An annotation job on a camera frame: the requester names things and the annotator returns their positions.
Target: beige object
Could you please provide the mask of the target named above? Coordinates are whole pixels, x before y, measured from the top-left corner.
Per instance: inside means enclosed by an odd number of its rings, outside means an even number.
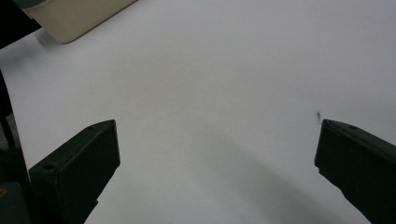
[[[136,0],[49,0],[23,9],[60,43],[86,34]]]

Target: small dark speck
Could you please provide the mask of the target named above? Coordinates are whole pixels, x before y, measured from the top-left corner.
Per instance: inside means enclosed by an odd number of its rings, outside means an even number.
[[[317,123],[318,123],[318,124],[321,124],[320,110],[317,111]]]

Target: white table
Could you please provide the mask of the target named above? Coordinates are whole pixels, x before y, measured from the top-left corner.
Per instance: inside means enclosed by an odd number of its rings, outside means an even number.
[[[317,111],[396,143],[395,10],[144,0],[67,45],[39,30],[0,50],[27,166],[115,119],[87,223],[368,223],[314,165]]]

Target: white surface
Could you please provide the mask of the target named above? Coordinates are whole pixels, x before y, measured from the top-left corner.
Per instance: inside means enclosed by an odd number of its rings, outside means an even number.
[[[314,166],[316,112],[396,143],[395,10],[145,0],[0,66],[29,167],[117,121],[121,167],[87,223],[368,223]]]

